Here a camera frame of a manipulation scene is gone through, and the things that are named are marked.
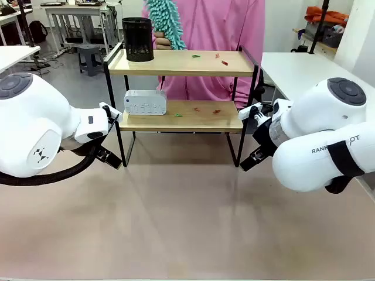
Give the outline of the person's right hand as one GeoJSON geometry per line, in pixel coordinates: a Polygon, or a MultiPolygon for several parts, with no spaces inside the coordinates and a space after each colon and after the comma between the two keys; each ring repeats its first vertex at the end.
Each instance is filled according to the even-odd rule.
{"type": "Polygon", "coordinates": [[[155,46],[157,50],[172,50],[171,42],[163,32],[154,32],[155,46]]]}

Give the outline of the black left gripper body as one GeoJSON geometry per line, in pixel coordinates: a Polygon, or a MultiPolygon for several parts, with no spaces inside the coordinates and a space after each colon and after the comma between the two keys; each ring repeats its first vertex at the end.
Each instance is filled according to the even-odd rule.
{"type": "Polygon", "coordinates": [[[94,139],[87,143],[87,149],[89,155],[102,155],[105,153],[106,148],[102,146],[104,139],[94,139]]]}

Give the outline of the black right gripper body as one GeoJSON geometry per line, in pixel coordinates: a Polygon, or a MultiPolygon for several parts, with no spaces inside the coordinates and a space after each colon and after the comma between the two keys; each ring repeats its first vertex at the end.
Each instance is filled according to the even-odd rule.
{"type": "Polygon", "coordinates": [[[272,119],[265,115],[255,115],[257,129],[253,133],[253,138],[260,145],[255,151],[255,155],[273,155],[277,150],[277,145],[270,137],[270,126],[272,119]]]}

